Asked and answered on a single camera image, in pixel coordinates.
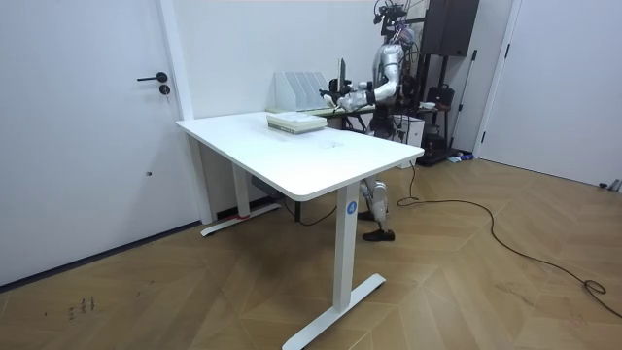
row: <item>white door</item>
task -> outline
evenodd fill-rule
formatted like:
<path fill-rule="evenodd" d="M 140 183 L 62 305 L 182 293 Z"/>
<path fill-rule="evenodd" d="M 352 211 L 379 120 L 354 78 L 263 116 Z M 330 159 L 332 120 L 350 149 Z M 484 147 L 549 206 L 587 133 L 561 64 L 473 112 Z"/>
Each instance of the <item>white door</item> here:
<path fill-rule="evenodd" d="M 157 0 L 0 1 L 0 285 L 198 220 L 175 94 L 136 81 L 163 33 Z"/>
<path fill-rule="evenodd" d="M 522 1 L 481 158 L 594 185 L 622 178 L 621 13 L 619 0 Z"/>

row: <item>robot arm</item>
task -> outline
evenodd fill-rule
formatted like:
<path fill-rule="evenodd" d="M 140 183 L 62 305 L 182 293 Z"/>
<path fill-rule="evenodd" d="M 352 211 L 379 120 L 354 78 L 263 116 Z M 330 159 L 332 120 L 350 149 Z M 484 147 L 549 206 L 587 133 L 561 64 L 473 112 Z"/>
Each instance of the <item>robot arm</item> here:
<path fill-rule="evenodd" d="M 351 92 L 336 100 L 336 106 L 348 112 L 356 111 L 361 107 L 372 104 L 392 104 L 396 100 L 397 87 L 399 86 L 399 72 L 404 51 L 401 45 L 383 45 L 376 54 L 375 62 L 382 69 L 381 74 L 375 74 L 374 86 L 370 83 L 361 82 L 357 88 L 350 87 Z"/>

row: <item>white wall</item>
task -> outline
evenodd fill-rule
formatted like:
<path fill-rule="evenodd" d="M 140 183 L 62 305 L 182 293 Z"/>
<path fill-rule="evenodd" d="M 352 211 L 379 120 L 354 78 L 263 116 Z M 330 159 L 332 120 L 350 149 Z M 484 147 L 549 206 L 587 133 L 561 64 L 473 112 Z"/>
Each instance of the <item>white wall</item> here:
<path fill-rule="evenodd" d="M 470 82 L 466 89 L 465 108 L 454 140 L 454 148 L 472 151 L 477 141 L 477 132 L 486 108 L 488 92 L 495 74 L 501 42 L 507 27 L 513 0 L 480 0 L 477 18 L 469 46 L 468 57 L 450 57 L 445 83 L 456 91 L 454 109 L 449 114 L 449 135 L 453 131 L 458 114 L 460 97 L 465 87 L 470 56 L 477 50 Z M 428 87 L 438 84 L 440 57 L 433 56 L 430 65 Z M 442 125 L 442 115 L 438 116 Z"/>
<path fill-rule="evenodd" d="M 348 79 L 368 81 L 382 44 L 373 1 L 177 0 L 175 7 L 197 118 L 264 110 L 275 71 L 330 79 L 343 57 Z M 229 161 L 204 147 L 201 154 L 212 211 L 234 207 Z M 263 196 L 249 189 L 251 199 Z"/>

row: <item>door handle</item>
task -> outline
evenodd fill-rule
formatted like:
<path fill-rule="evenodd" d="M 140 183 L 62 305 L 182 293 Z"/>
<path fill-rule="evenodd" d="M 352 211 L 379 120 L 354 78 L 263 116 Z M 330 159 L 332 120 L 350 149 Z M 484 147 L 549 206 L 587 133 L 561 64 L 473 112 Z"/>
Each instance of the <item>door handle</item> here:
<path fill-rule="evenodd" d="M 136 79 L 136 81 L 138 82 L 146 82 L 149 80 L 157 80 L 161 83 L 166 83 L 168 81 L 168 76 L 164 72 L 157 72 L 157 74 L 155 74 L 155 77 Z"/>

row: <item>herringbone floor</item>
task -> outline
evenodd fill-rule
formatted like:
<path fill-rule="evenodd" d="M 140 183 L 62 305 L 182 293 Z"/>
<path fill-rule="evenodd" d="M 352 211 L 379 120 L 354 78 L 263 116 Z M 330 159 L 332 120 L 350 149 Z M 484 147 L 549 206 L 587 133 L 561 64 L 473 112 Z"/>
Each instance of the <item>herringbone floor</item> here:
<path fill-rule="evenodd" d="M 384 174 L 392 202 L 410 176 Z M 419 169 L 415 193 L 486 205 L 502 240 L 600 280 L 622 310 L 622 194 L 482 160 Z M 304 204 L 304 219 L 334 202 Z M 355 285 L 373 272 L 387 283 L 308 349 L 622 348 L 622 320 L 568 276 L 504 250 L 480 209 L 391 209 L 397 241 L 358 240 L 355 266 Z M 279 210 L 12 290 L 0 295 L 0 349 L 280 349 L 330 307 L 334 226 Z"/>

